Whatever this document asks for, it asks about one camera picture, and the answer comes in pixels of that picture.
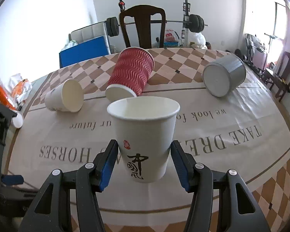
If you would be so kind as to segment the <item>white cup black calligraphy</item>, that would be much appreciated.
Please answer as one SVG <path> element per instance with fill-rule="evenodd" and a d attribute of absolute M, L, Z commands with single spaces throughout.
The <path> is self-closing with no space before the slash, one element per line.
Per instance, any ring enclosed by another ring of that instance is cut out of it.
<path fill-rule="evenodd" d="M 124 98 L 107 107 L 133 181 L 151 183 L 164 176 L 179 111 L 177 101 L 158 96 Z"/>

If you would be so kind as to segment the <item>white cup bamboo print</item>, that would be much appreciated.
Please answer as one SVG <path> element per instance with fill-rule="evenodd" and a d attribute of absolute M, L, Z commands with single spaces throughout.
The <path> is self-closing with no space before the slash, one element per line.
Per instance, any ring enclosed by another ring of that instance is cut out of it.
<path fill-rule="evenodd" d="M 46 94 L 44 103 L 50 111 L 78 112 L 84 103 L 84 92 L 76 80 L 68 79 Z"/>

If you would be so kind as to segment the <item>leftmost white paper cup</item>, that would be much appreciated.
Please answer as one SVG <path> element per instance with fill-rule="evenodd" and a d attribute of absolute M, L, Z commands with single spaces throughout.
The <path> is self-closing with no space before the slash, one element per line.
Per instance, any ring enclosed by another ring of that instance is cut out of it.
<path fill-rule="evenodd" d="M 24 116 L 22 115 L 22 113 L 17 112 L 17 116 L 12 118 L 11 123 L 16 129 L 21 128 L 24 123 Z"/>

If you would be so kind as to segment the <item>grey paper cup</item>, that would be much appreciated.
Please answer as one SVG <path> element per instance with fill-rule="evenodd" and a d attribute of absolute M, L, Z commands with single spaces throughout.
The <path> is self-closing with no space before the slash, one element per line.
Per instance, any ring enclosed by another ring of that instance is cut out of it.
<path fill-rule="evenodd" d="M 225 97 L 246 79 L 244 62 L 236 55 L 225 55 L 210 62 L 203 70 L 203 82 L 215 97 Z"/>

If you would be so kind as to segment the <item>red ripple paper cup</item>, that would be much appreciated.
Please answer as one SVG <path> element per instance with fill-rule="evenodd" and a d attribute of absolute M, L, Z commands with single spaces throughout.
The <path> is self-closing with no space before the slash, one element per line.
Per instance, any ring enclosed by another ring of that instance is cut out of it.
<path fill-rule="evenodd" d="M 154 69 L 153 56 L 145 49 L 129 47 L 119 54 L 105 96 L 110 102 L 141 95 Z"/>

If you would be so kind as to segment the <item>checkered brown tablecloth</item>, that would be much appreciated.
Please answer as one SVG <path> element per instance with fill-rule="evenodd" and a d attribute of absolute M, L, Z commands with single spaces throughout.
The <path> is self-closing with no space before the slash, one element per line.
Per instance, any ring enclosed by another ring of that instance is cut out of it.
<path fill-rule="evenodd" d="M 154 49 L 155 67 L 144 95 L 179 102 L 174 139 L 194 159 L 212 170 L 235 169 L 259 204 L 272 231 L 290 224 L 290 121 L 286 111 L 251 72 L 225 98 L 210 95 L 202 83 L 216 50 Z M 5 172 L 20 174 L 25 186 L 39 188 L 56 168 L 76 170 L 113 139 L 106 108 L 108 80 L 118 55 L 82 61 L 51 72 L 33 84 L 24 124 L 7 139 Z M 84 92 L 75 113 L 50 111 L 44 99 L 68 79 Z M 106 231 L 182 231 L 192 195 L 181 187 L 174 164 L 162 179 L 132 181 L 117 158 L 109 186 L 98 195 Z"/>

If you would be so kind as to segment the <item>orange drink bottle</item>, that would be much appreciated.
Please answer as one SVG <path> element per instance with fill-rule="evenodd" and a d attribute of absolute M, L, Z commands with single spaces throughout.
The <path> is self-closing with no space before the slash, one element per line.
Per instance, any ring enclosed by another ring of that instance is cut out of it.
<path fill-rule="evenodd" d="M 10 96 L 8 95 L 1 80 L 0 80 L 0 103 L 9 109 L 16 110 L 16 107 L 15 107 L 13 101 L 11 100 Z"/>

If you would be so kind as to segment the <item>crumpled white orange wrapper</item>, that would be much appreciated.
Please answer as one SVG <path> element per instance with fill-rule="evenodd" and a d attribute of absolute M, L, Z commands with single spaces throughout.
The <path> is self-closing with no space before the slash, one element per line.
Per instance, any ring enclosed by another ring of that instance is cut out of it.
<path fill-rule="evenodd" d="M 23 78 L 20 73 L 10 77 L 8 88 L 11 91 L 11 97 L 17 105 L 23 104 L 32 90 L 32 83 Z"/>

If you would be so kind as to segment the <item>blue board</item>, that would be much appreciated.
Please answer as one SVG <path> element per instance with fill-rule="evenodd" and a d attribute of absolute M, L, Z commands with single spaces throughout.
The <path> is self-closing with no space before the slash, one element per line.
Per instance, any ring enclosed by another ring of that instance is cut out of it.
<path fill-rule="evenodd" d="M 109 54 L 108 43 L 105 37 L 100 36 L 61 51 L 59 53 L 60 68 Z"/>

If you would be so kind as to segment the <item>white plastic bag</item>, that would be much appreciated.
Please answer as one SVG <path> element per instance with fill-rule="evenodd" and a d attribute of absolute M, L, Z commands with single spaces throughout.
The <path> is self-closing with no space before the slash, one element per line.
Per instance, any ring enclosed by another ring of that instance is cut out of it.
<path fill-rule="evenodd" d="M 195 48 L 195 49 L 207 49 L 206 39 L 201 32 L 199 33 L 190 32 L 188 36 L 189 36 L 188 37 L 189 47 Z"/>

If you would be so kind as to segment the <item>red white shopping bag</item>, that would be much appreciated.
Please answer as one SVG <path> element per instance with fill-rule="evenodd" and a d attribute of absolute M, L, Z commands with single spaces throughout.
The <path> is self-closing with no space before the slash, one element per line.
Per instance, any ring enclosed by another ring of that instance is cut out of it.
<path fill-rule="evenodd" d="M 164 42 L 165 43 L 178 43 L 180 37 L 177 32 L 173 29 L 166 29 L 164 32 Z"/>

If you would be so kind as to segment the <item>small dark wooden stool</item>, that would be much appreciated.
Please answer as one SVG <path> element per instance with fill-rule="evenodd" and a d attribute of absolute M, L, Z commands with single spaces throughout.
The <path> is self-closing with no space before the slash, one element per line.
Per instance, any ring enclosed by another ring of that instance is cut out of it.
<path fill-rule="evenodd" d="M 290 93 L 290 53 L 284 52 L 281 56 L 281 60 L 277 71 L 273 71 L 269 68 L 265 69 L 262 75 L 262 82 L 264 84 L 270 84 L 270 90 L 276 86 L 278 88 L 275 98 L 279 102 L 283 99 L 286 93 Z"/>

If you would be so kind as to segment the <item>dark wooden chair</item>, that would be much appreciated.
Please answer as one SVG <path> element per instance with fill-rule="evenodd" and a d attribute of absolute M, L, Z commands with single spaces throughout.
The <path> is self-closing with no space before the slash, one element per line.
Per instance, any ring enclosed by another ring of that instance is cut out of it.
<path fill-rule="evenodd" d="M 131 44 L 126 30 L 127 24 L 124 22 L 125 17 L 132 17 L 135 20 L 139 47 L 143 49 L 151 49 L 151 16 L 155 14 L 161 15 L 161 20 L 158 21 L 158 23 L 161 24 L 159 48 L 163 48 L 166 25 L 166 15 L 164 9 L 152 5 L 136 5 L 120 12 L 119 22 L 127 48 L 131 47 Z"/>

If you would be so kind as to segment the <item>white barbell rack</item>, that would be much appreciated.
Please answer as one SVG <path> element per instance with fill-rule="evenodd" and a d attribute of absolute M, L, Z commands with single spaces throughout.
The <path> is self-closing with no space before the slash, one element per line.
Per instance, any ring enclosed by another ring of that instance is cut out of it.
<path fill-rule="evenodd" d="M 188 43 L 188 36 L 189 36 L 189 14 L 190 13 L 190 3 L 188 0 L 185 0 L 183 3 L 183 25 L 182 25 L 182 32 L 181 32 L 181 40 L 182 46 L 187 48 L 189 45 Z"/>

